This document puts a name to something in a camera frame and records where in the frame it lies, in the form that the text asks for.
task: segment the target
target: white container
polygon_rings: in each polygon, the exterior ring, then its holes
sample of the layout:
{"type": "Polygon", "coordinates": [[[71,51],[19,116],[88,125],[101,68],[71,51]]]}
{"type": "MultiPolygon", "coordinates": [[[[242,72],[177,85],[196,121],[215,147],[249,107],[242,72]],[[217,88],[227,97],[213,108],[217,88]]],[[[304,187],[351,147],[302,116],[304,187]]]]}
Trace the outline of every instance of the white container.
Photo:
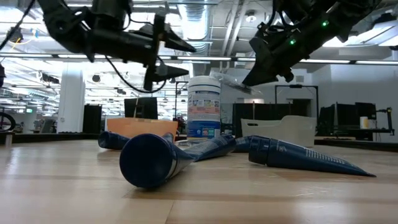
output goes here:
{"type": "Polygon", "coordinates": [[[220,135],[221,83],[209,76],[192,77],[188,85],[188,139],[220,135]]]}
{"type": "Polygon", "coordinates": [[[361,124],[361,129],[369,129],[368,117],[366,116],[360,117],[360,124],[361,124]]]}

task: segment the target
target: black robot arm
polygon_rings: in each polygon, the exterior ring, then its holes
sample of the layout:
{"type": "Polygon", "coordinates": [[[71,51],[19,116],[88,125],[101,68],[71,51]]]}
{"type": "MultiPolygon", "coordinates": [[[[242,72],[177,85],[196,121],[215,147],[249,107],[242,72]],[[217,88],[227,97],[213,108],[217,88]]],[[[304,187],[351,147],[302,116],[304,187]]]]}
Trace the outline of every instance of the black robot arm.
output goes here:
{"type": "Polygon", "coordinates": [[[195,48],[179,38],[165,23],[166,11],[155,15],[153,24],[139,30],[124,31],[126,16],[132,12],[131,0],[94,0],[93,7],[71,10],[62,0],[38,0],[52,38],[73,53],[83,53],[91,62],[95,54],[120,58],[123,62],[142,63],[146,68],[144,89],[152,90],[152,82],[160,82],[188,74],[161,62],[155,66],[159,42],[165,47],[195,52],[195,48]]]}
{"type": "Polygon", "coordinates": [[[273,0],[271,20],[258,25],[250,40],[256,62],[244,79],[248,86],[293,80],[291,67],[322,45],[338,37],[348,40],[352,27],[372,12],[381,0],[273,0]],[[275,14],[285,12],[294,25],[272,26],[275,14]]]}

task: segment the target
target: pillar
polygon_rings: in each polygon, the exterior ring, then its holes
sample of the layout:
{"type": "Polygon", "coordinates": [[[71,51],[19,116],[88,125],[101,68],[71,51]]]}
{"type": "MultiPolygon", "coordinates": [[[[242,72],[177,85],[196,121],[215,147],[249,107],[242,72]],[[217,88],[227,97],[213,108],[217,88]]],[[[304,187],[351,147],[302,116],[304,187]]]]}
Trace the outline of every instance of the pillar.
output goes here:
{"type": "Polygon", "coordinates": [[[80,63],[64,63],[57,132],[82,132],[85,80],[80,63]]]}
{"type": "Polygon", "coordinates": [[[32,134],[33,131],[35,129],[35,121],[37,118],[37,107],[30,107],[27,106],[26,107],[26,111],[24,114],[24,129],[23,129],[23,133],[24,134],[32,134]]]}

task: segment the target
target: wooden table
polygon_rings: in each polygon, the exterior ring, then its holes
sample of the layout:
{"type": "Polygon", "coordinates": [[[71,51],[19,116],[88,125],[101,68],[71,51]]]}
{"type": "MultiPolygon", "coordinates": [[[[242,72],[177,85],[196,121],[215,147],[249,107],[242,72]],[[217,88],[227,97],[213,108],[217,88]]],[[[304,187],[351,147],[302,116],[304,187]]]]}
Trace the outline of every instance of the wooden table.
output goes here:
{"type": "Polygon", "coordinates": [[[0,148],[1,223],[398,223],[398,154],[327,146],[378,178],[267,168],[247,154],[137,189],[96,141],[0,148]]]}

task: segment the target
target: blue squeeze tube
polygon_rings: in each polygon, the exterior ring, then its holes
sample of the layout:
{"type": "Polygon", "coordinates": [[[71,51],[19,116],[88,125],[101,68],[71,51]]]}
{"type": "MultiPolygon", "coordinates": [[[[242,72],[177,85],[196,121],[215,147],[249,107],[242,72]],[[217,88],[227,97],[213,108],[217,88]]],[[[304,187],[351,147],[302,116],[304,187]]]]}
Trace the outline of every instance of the blue squeeze tube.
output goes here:
{"type": "Polygon", "coordinates": [[[170,140],[170,136],[141,134],[124,145],[119,166],[130,184],[143,188],[159,187],[191,162],[225,156],[235,146],[231,135],[209,139],[185,151],[167,139],[170,140]]]}
{"type": "Polygon", "coordinates": [[[249,161],[269,167],[375,177],[345,160],[288,142],[251,136],[249,161]]]}
{"type": "Polygon", "coordinates": [[[130,139],[120,134],[104,131],[99,134],[98,145],[105,149],[121,150],[130,139]]]}

